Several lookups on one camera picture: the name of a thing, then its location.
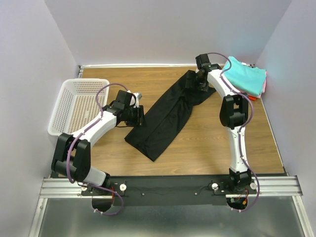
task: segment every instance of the teal fabric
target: teal fabric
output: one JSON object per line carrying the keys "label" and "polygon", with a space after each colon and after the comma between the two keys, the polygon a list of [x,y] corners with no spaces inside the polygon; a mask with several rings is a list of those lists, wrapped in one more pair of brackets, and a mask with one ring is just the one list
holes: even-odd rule
{"label": "teal fabric", "polygon": [[[263,84],[266,79],[266,70],[245,66],[232,56],[228,58],[232,62],[232,68],[224,72],[224,75],[230,83],[250,95],[259,96],[262,93]],[[229,62],[227,61],[223,70],[228,67]]]}

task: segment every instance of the plastic basket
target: plastic basket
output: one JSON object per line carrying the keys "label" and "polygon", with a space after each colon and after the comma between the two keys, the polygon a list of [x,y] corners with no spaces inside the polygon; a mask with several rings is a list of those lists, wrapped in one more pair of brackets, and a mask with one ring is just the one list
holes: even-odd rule
{"label": "plastic basket", "polygon": [[[53,136],[71,134],[87,125],[100,112],[96,104],[96,93],[109,81],[106,79],[69,79],[64,81],[50,118],[48,133]],[[99,96],[99,102],[105,106],[109,88]]]}

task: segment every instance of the wooden table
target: wooden table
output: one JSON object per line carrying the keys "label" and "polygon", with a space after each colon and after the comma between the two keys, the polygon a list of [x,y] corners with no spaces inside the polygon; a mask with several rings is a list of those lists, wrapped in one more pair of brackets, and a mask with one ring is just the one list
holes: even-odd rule
{"label": "wooden table", "polygon": [[[132,92],[141,92],[146,112],[187,70],[195,68],[84,69],[82,77],[123,83]],[[110,87],[108,103],[119,89]],[[94,145],[91,163],[111,175],[227,174],[230,149],[227,132],[219,121],[221,104],[220,96],[214,93],[195,106],[185,127],[155,162],[125,142],[131,128],[116,127]],[[249,164],[257,173],[283,173],[261,100],[253,104],[254,117],[245,132]]]}

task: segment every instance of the black trousers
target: black trousers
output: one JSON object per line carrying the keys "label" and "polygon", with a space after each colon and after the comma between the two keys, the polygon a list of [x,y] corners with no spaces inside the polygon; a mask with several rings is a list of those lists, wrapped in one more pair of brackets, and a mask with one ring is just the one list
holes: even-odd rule
{"label": "black trousers", "polygon": [[193,106],[201,104],[214,92],[185,88],[186,74],[178,79],[145,114],[145,126],[135,127],[125,141],[155,161],[189,120]]}

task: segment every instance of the wall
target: wall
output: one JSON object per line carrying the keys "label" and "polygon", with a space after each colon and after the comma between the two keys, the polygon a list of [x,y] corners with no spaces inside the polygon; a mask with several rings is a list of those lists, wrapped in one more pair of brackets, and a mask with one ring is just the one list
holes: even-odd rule
{"label": "wall", "polygon": [[291,2],[45,1],[81,65],[195,63],[210,51],[255,63]]}
{"label": "wall", "polygon": [[43,0],[1,1],[0,68],[0,236],[23,237],[50,171],[49,118],[78,70]]}
{"label": "wall", "polygon": [[316,1],[293,0],[261,54],[268,71],[264,104],[290,175],[298,175],[316,233]]}

